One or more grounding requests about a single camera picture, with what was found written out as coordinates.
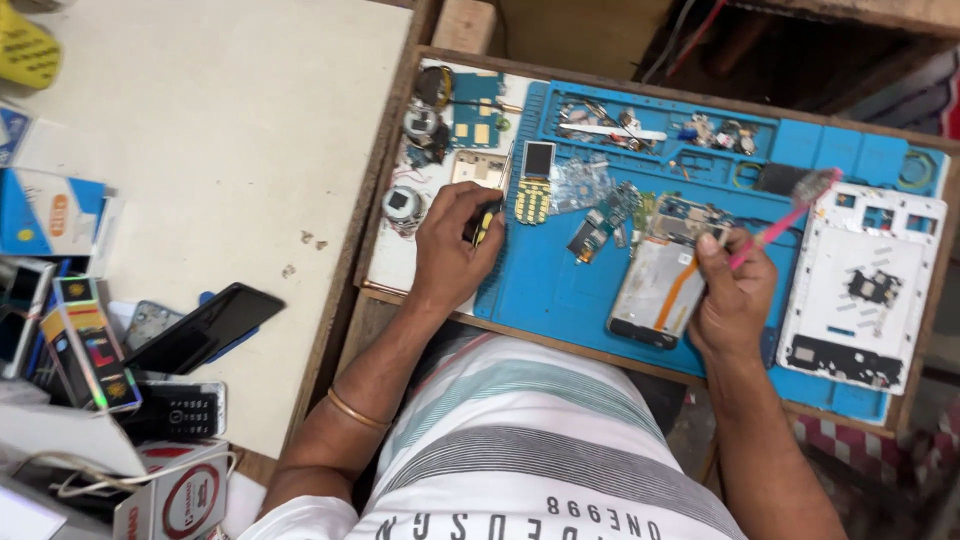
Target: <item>white cable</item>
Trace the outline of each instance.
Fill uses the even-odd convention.
[[[148,482],[152,479],[158,479],[160,477],[169,475],[171,473],[182,471],[183,469],[187,469],[187,468],[193,467],[194,465],[204,463],[205,461],[209,461],[214,457],[220,457],[221,455],[225,455],[230,458],[230,465],[227,469],[227,479],[229,479],[230,475],[233,473],[233,470],[236,469],[237,461],[238,461],[237,454],[234,452],[218,452],[217,454],[205,455],[204,457],[198,457],[193,461],[182,463],[181,465],[172,467],[170,469],[161,469],[150,475],[146,475],[143,477],[126,478],[126,479],[115,479],[115,478],[108,477],[104,473],[101,473],[100,471],[97,471],[96,469],[93,469],[92,467],[83,463],[84,459],[78,455],[68,454],[64,452],[38,452],[24,459],[20,463],[20,465],[17,466],[16,471],[14,471],[13,474],[15,475],[20,470],[20,468],[26,465],[28,462],[41,457],[53,457],[61,461],[66,461],[67,463],[70,463],[71,465],[73,465],[74,467],[77,467],[78,469],[78,472],[68,477],[67,480],[65,480],[63,484],[60,486],[60,489],[57,490],[58,497],[67,498],[67,497],[76,497],[78,495],[83,495],[84,493],[90,493],[91,491],[103,489],[108,486],[112,486],[117,489],[122,489],[124,491],[135,491],[136,489],[134,487],[135,484]],[[66,487],[70,484],[71,481],[73,481],[79,475],[79,473],[86,473],[96,479],[101,479],[102,481],[67,491]]]
[[[677,16],[677,24],[675,24],[673,27],[673,32],[670,34],[670,39],[668,39],[666,42],[666,47],[663,48],[663,52],[660,53],[660,57],[657,58],[657,61],[655,61],[654,64],[650,66],[650,69],[647,70],[647,73],[643,76],[643,79],[640,79],[641,83],[646,85],[647,81],[653,77],[654,73],[656,73],[657,70],[660,69],[660,66],[662,66],[666,61],[666,57],[670,56],[670,52],[677,44],[677,36],[680,35],[680,29],[684,25],[686,14],[690,12],[690,8],[693,7],[694,2],[696,1],[697,0],[686,0],[686,4],[684,4],[684,7],[680,10],[680,14]]]

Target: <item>man's hand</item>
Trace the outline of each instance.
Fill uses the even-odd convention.
[[[735,253],[750,236],[745,229],[733,230],[727,249]],[[690,339],[707,360],[757,355],[777,285],[777,268],[762,250],[751,250],[736,270],[731,270],[728,256],[709,234],[697,242],[697,261],[708,291],[690,322]]]
[[[464,240],[464,234],[473,236],[466,228],[479,217],[480,205],[501,197],[502,191],[473,182],[440,188],[417,230],[417,275],[408,301],[446,318],[469,299],[493,270],[503,243],[503,212],[494,217],[476,248]]]

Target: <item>gold bangle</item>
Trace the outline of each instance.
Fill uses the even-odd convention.
[[[340,399],[340,396],[333,391],[333,386],[330,386],[330,389],[326,391],[326,396],[330,398],[330,402],[336,405],[337,408],[342,410],[344,414],[356,420],[357,422],[367,426],[368,428],[373,428],[375,430],[385,430],[390,427],[390,424],[384,424],[383,422],[377,422],[372,418],[364,416],[353,409],[350,405],[344,403],[344,400]]]

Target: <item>plastic bag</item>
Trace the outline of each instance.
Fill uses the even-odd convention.
[[[576,156],[557,167],[550,179],[550,210],[557,215],[579,209],[593,208],[613,189],[613,179],[607,174],[607,158],[591,154],[589,161]]]

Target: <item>white phone frame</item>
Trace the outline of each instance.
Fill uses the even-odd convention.
[[[892,219],[881,220],[882,228],[867,227],[868,208],[893,212]],[[914,217],[933,220],[932,230],[908,229],[930,223]],[[777,363],[902,395],[946,217],[947,204],[937,199],[835,184],[810,210]],[[868,278],[881,271],[902,281],[890,306],[850,294],[856,271]]]

